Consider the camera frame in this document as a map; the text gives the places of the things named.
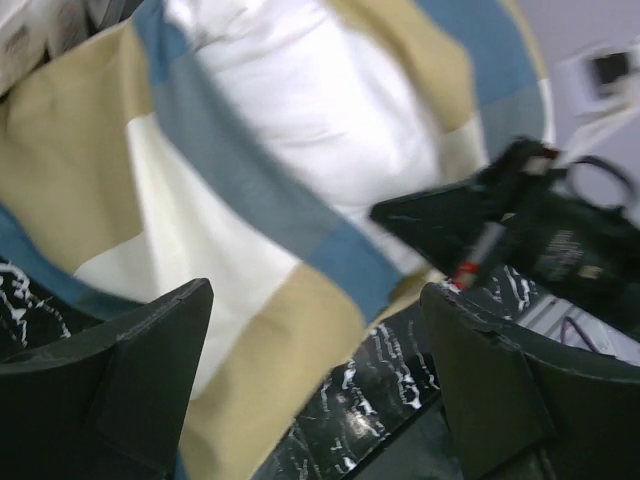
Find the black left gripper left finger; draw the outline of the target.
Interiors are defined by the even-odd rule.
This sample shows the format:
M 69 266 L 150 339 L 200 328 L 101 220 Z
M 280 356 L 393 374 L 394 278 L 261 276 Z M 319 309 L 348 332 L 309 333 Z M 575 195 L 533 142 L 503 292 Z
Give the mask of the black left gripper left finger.
M 2 478 L 172 478 L 213 298 L 196 279 L 2 364 Z

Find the blue beige patchwork pillowcase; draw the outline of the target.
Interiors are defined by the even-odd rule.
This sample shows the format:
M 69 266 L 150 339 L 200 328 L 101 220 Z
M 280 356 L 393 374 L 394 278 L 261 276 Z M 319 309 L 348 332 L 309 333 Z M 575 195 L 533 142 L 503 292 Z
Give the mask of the blue beige patchwork pillowcase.
M 276 159 L 167 2 L 143 2 L 2 103 L 1 253 L 95 314 L 208 279 L 181 452 L 192 479 L 247 479 L 431 269 L 401 272 Z M 547 74 L 516 2 L 322 2 L 397 62 L 429 110 L 440 174 L 429 187 L 514 136 L 553 138 Z

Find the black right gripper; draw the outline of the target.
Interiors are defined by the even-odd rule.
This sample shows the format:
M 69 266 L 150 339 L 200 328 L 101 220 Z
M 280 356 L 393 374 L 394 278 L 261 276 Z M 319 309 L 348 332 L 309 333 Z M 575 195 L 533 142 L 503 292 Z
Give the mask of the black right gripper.
M 639 317 L 639 230 L 625 206 L 597 207 L 570 178 L 582 165 L 621 172 L 586 156 L 520 138 L 466 182 L 380 202 L 370 218 L 454 284 L 480 284 L 497 264 L 601 320 Z

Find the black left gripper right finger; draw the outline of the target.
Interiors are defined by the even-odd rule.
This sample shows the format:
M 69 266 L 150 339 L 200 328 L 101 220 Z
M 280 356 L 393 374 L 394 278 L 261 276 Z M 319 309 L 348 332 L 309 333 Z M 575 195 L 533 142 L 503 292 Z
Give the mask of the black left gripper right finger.
M 420 305 L 465 478 L 638 478 L 637 367 L 479 316 L 436 284 Z

